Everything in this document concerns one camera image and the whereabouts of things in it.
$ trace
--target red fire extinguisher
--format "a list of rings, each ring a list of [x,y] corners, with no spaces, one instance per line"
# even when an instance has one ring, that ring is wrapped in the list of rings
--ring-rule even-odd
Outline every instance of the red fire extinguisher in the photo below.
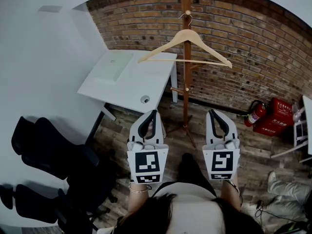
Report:
[[[257,120],[264,116],[267,112],[267,105],[260,100],[254,100],[250,105],[249,114],[245,118],[245,125],[251,127]]]

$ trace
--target clothes hanger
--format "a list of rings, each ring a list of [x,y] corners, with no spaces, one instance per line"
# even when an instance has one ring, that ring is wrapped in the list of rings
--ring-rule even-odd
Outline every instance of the clothes hanger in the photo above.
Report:
[[[185,41],[190,41],[193,44],[196,44],[198,47],[202,48],[203,50],[207,51],[209,54],[216,57],[218,60],[220,60],[222,63],[218,62],[210,62],[210,61],[199,61],[199,60],[184,60],[184,59],[149,59],[152,56],[155,56],[156,54],[163,52],[169,48],[172,48],[180,43],[183,43]],[[199,34],[191,29],[183,29],[180,30],[175,37],[167,44],[154,49],[153,51],[149,52],[145,56],[141,57],[138,60],[138,63],[142,61],[183,61],[183,62],[195,62],[195,63],[205,63],[205,64],[213,64],[213,65],[219,65],[219,66],[227,66],[232,68],[232,63],[227,60],[225,57],[223,57],[221,54],[219,54],[217,51],[213,50],[212,48],[208,47],[204,42],[201,40]]]

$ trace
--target long hair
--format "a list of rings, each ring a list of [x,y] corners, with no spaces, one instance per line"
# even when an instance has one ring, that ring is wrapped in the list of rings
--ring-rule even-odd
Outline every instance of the long hair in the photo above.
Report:
[[[135,213],[121,220],[114,234],[166,234],[172,217],[172,200],[176,195],[151,197]],[[221,198],[213,200],[222,210],[225,234],[263,234],[255,220],[236,210]]]

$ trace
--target metal hook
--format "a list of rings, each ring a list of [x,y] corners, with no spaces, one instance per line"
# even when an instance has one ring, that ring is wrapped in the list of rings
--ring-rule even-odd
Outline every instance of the metal hook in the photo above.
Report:
[[[191,14],[189,14],[188,16],[191,17],[191,21],[190,21],[189,25],[187,25],[187,28],[190,28],[190,25],[191,25],[191,23],[192,23],[192,21],[193,21],[193,17],[192,17]]]

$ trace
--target fire extinguisher box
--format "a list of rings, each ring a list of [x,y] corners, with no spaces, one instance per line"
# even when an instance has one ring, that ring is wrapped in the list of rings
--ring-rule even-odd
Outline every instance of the fire extinguisher box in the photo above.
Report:
[[[273,98],[267,114],[253,125],[253,131],[267,136],[275,136],[291,125],[293,125],[292,106]]]

